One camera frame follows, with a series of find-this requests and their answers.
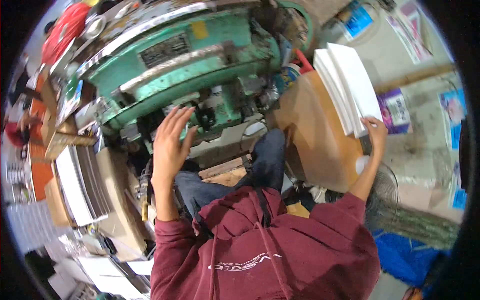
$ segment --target cardboard box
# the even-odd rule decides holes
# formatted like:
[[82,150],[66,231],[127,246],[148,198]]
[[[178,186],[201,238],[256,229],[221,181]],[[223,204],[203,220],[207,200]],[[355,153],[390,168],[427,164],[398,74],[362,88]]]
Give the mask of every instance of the cardboard box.
[[56,116],[57,115],[57,91],[53,89],[53,86],[50,83],[50,77],[48,75],[45,78],[45,81],[43,82],[40,95],[42,96],[42,101],[43,103],[45,103],[50,113]]
[[63,227],[76,226],[68,213],[67,205],[60,190],[60,183],[55,176],[46,184],[45,196],[47,198],[48,210],[55,225]]
[[55,128],[55,116],[47,109],[42,127],[40,128],[43,145],[47,147],[45,158],[54,160],[68,145],[92,146],[96,143],[95,137],[78,135],[75,119],[72,117]]

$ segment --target floor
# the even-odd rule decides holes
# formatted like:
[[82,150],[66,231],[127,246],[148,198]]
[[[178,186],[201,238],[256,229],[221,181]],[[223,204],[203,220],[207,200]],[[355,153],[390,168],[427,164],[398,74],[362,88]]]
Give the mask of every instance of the floor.
[[409,286],[400,280],[381,272],[380,278],[368,300],[401,300],[408,288]]

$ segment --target black strap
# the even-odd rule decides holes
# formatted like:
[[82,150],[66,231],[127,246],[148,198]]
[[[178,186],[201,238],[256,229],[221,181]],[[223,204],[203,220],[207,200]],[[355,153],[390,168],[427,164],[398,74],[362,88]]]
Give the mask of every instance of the black strap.
[[198,205],[197,201],[193,199],[193,212],[194,212],[194,218],[195,221],[197,221],[198,226],[200,227],[200,233],[208,237],[208,239],[213,239],[214,235],[210,229],[208,229],[207,224],[205,223],[205,220],[202,218],[202,216],[199,214],[200,212],[200,206]]
[[255,191],[257,192],[258,202],[260,203],[260,207],[262,208],[262,211],[264,213],[264,217],[262,219],[262,227],[270,227],[272,217],[267,209],[267,199],[265,198],[264,192],[261,188],[255,188]]

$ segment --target blue sticker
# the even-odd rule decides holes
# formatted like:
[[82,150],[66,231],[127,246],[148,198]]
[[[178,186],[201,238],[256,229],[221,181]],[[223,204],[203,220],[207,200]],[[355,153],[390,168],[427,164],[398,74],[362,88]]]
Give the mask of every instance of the blue sticker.
[[373,21],[368,12],[358,1],[353,1],[348,6],[350,9],[350,18],[343,23],[345,27],[345,36],[352,40],[362,33]]

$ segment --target red shirt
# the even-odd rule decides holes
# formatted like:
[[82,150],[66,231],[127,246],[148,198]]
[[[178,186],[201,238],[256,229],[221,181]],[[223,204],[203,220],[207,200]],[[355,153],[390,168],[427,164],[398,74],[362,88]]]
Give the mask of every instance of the red shirt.
[[17,129],[17,122],[9,122],[5,124],[5,133],[7,134],[8,140],[12,145],[17,148],[22,148],[24,143],[20,137],[20,131]]
[[82,33],[89,10],[90,6],[81,2],[65,10],[43,44],[42,63],[51,66],[60,58],[70,42]]
[[157,220],[151,299],[367,299],[380,261],[363,226],[365,202],[347,193],[306,219],[286,214],[276,190],[264,195],[266,229],[247,186],[201,209],[213,240],[185,220]]

